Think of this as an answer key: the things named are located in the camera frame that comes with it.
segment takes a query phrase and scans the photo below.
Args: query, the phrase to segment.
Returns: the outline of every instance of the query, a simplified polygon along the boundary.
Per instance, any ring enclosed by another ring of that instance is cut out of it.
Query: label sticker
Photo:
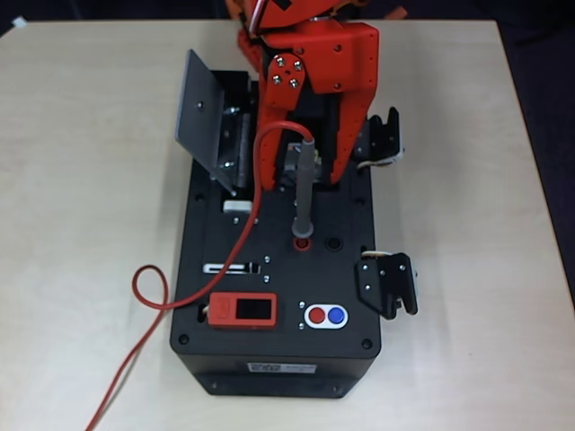
[[[268,364],[263,362],[248,362],[250,373],[296,373],[314,374],[317,365],[311,364]]]

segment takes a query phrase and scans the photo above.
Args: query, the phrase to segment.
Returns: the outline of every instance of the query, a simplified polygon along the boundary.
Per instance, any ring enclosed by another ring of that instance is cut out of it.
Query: black bracket
[[[359,300],[381,314],[395,319],[402,303],[408,314],[416,314],[416,273],[409,256],[404,253],[364,258],[356,266],[356,287]]]
[[[389,110],[385,124],[378,115],[371,117],[368,126],[361,133],[368,133],[369,139],[358,139],[356,143],[353,155],[358,162],[389,164],[403,156],[399,112],[396,108]]]

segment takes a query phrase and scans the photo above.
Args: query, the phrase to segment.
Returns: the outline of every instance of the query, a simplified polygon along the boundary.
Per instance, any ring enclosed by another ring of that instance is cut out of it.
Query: red wire
[[[173,310],[175,308],[182,307],[184,305],[188,305],[190,303],[193,303],[194,301],[199,299],[201,296],[205,295],[207,292],[209,292],[209,290],[212,287],[214,287],[224,277],[224,275],[226,274],[230,265],[232,263],[234,263],[235,257],[240,252],[240,250],[243,247],[243,244],[247,240],[248,235],[250,234],[250,231],[252,230],[252,227],[255,223],[255,219],[258,216],[258,212],[260,211],[261,193],[262,193],[261,176],[260,176],[260,146],[261,146],[261,141],[263,140],[263,138],[266,135],[268,135],[269,132],[271,132],[273,130],[277,130],[279,128],[285,129],[285,130],[292,130],[294,132],[297,132],[300,135],[302,135],[306,141],[312,141],[314,139],[313,135],[311,134],[311,132],[307,128],[305,128],[304,126],[302,126],[300,124],[294,123],[293,121],[285,121],[285,120],[272,121],[268,125],[266,125],[265,127],[261,128],[258,131],[258,134],[256,135],[254,143],[253,143],[253,189],[254,189],[254,193],[253,193],[252,212],[250,213],[250,216],[248,217],[248,220],[245,223],[245,227],[243,228],[242,233],[240,234],[240,237],[238,238],[237,242],[235,243],[232,251],[230,252],[230,254],[226,260],[226,262],[224,263],[224,266],[219,270],[219,272],[211,280],[209,280],[209,282],[204,287],[202,287],[195,294],[193,294],[193,295],[191,295],[185,299],[182,299],[180,301],[175,301],[172,303],[168,303],[168,281],[166,280],[166,277],[165,277],[164,273],[162,272],[162,270],[159,269],[155,265],[145,265],[145,266],[137,269],[136,273],[132,277],[132,291],[134,292],[134,295],[136,296],[136,298],[138,299],[138,301],[140,303],[142,303],[142,304],[144,304],[150,308],[154,308],[156,310],[159,310],[160,312],[158,313],[157,317],[155,318],[155,320],[152,323],[152,325],[150,326],[150,328],[146,331],[146,333],[142,336],[142,338],[138,341],[138,343],[129,351],[128,355],[126,356],[126,358],[124,359],[122,364],[119,366],[118,371],[114,375],[114,378],[112,379],[110,386],[108,387],[108,390],[106,391],[106,394],[104,395],[104,398],[102,399],[102,402],[100,403],[100,406],[98,407],[98,409],[96,410],[96,412],[94,413],[94,415],[92,417],[92,420],[88,424],[86,431],[94,430],[96,425],[98,425],[98,422],[100,421],[100,419],[102,419],[102,416],[103,416],[106,408],[108,407],[110,397],[113,394],[114,389],[116,388],[116,385],[118,384],[119,378],[122,376],[122,374],[124,373],[124,370],[129,365],[129,363],[132,361],[132,359],[134,359],[134,356],[137,355],[137,353],[142,349],[142,347],[145,345],[145,343],[150,338],[150,336],[154,333],[158,324],[162,320],[162,317],[164,316],[164,312],[166,312],[168,310]],[[148,301],[147,299],[145,299],[144,296],[142,296],[140,294],[139,288],[137,286],[137,281],[138,281],[140,275],[144,271],[147,271],[149,269],[153,270],[160,277],[160,280],[162,281],[162,288],[164,290],[164,298],[162,300],[162,303],[153,303],[151,301]]]

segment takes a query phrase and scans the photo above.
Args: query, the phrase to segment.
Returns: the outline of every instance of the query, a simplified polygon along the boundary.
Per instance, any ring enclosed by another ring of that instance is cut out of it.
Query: table surface
[[[343,400],[208,396],[150,339],[100,429],[575,428],[575,325],[497,27],[372,22],[373,113],[407,151],[373,172],[378,248],[420,312]],[[0,428],[83,429],[174,277],[190,157],[173,141],[186,50],[249,69],[230,22],[34,23],[0,39]],[[159,300],[152,275],[144,292]]]

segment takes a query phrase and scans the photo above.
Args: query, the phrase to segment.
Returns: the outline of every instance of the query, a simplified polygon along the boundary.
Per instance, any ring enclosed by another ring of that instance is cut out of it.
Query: blue button
[[[343,319],[345,319],[345,314],[340,307],[333,307],[330,312],[327,313],[327,318],[331,323],[337,325],[343,322]]]

